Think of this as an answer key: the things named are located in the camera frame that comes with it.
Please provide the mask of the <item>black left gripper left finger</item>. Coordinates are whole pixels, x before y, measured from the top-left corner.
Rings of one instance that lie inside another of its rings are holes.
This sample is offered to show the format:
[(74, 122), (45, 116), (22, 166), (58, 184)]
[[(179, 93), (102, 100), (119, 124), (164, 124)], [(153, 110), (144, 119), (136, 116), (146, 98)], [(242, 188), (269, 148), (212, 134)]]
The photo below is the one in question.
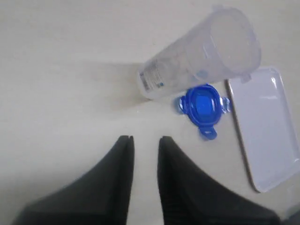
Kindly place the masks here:
[(134, 139), (120, 136), (92, 169), (26, 206), (14, 225), (125, 225), (134, 175)]

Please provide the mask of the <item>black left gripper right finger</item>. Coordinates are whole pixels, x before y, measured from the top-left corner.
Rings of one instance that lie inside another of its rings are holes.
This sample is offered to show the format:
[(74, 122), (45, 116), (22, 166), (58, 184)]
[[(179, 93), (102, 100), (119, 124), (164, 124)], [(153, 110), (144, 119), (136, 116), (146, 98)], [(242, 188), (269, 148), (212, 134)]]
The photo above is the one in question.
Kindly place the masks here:
[(169, 136), (159, 141), (157, 181), (166, 225), (279, 225), (279, 216), (222, 186)]

